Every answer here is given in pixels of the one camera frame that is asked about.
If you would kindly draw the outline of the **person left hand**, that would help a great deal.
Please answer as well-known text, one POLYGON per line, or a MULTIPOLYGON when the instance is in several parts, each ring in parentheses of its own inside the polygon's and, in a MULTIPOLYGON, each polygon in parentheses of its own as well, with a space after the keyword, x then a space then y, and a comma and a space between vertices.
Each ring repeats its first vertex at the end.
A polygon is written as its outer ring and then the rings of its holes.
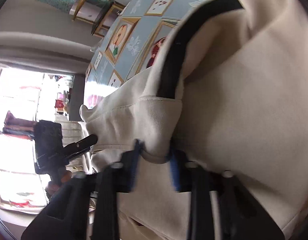
POLYGON ((61 186, 72 178, 72 172, 69 170, 62 171, 61 174, 62 176, 56 171, 51 173, 51 181, 49 181, 47 187, 45 187, 48 200, 51 200, 52 196, 61 188, 61 186))

